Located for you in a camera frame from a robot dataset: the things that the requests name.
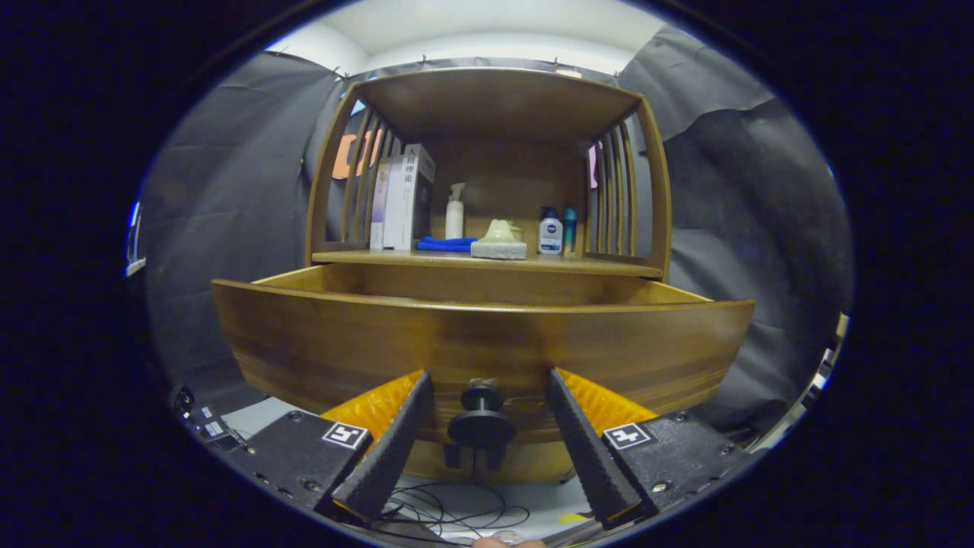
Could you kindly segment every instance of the open drawer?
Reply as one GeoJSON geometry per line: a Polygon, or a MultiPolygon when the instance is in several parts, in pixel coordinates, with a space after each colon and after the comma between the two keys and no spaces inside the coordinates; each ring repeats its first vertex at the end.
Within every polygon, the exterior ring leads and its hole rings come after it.
{"type": "MultiPolygon", "coordinates": [[[[425,369],[435,413],[420,440],[447,443],[450,418],[463,412],[460,393],[474,378],[493,378],[518,430],[506,461],[538,468],[537,455],[516,457],[517,446],[538,445],[547,476],[558,467],[551,452],[564,452],[543,400],[549,368],[657,413],[686,408],[716,390],[754,308],[631,276],[442,266],[331,263],[212,284],[223,332],[258,389],[324,412],[425,369]]],[[[414,453],[441,463],[432,445],[414,453]]],[[[561,473],[571,468],[564,459],[561,473]]]]}

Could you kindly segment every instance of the book spine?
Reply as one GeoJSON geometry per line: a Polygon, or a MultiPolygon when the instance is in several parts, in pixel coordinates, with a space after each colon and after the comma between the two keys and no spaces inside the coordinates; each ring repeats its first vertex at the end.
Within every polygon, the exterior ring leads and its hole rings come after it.
{"type": "Polygon", "coordinates": [[[404,191],[402,199],[405,210],[402,216],[402,231],[399,242],[403,249],[413,247],[413,216],[416,214],[416,184],[419,180],[420,161],[423,158],[423,146],[410,144],[403,151],[405,162],[402,164],[402,180],[404,191]]]}
{"type": "Polygon", "coordinates": [[[386,191],[386,211],[382,229],[383,249],[409,249],[403,248],[402,240],[402,221],[405,217],[406,204],[403,201],[405,191],[405,181],[403,180],[402,165],[404,156],[393,157],[393,163],[389,171],[389,188],[386,191]]]}
{"type": "Polygon", "coordinates": [[[378,173],[375,177],[375,192],[372,195],[372,224],[369,231],[369,249],[381,250],[383,242],[383,226],[386,219],[386,195],[389,193],[389,171],[392,160],[379,160],[378,173]]]}

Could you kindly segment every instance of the blue cloth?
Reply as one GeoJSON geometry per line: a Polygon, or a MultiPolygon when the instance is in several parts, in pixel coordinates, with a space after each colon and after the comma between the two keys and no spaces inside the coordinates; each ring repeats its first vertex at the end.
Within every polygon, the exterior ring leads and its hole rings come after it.
{"type": "Polygon", "coordinates": [[[473,242],[476,242],[476,238],[454,238],[452,240],[437,240],[432,236],[427,236],[423,238],[423,242],[428,244],[439,244],[441,246],[469,246],[473,242]]]}
{"type": "Polygon", "coordinates": [[[416,249],[421,252],[454,252],[454,253],[470,253],[470,244],[460,244],[456,246],[448,246],[446,244],[434,244],[431,242],[420,242],[416,244],[416,249]]]}
{"type": "Polygon", "coordinates": [[[416,249],[421,252],[453,252],[460,254],[470,253],[470,244],[476,242],[476,238],[454,238],[452,240],[437,240],[432,236],[423,238],[416,249]]]}

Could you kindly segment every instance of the sponge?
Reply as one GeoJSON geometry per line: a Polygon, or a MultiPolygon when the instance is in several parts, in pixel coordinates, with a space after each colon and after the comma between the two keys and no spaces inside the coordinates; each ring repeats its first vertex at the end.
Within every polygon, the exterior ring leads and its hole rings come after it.
{"type": "Polygon", "coordinates": [[[470,256],[524,260],[528,258],[528,245],[524,242],[473,242],[470,244],[470,256]]]}
{"type": "Polygon", "coordinates": [[[528,245],[518,238],[520,232],[521,230],[511,225],[509,221],[495,218],[490,221],[487,234],[470,244],[470,256],[524,260],[528,257],[528,245]]]}

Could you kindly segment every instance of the cabinet top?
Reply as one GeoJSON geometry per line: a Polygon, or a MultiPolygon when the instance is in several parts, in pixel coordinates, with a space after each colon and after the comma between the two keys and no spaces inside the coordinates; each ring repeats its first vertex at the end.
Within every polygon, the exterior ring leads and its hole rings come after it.
{"type": "Polygon", "coordinates": [[[642,100],[572,76],[493,67],[410,72],[357,82],[352,90],[410,141],[527,140],[584,148],[642,100]]]}

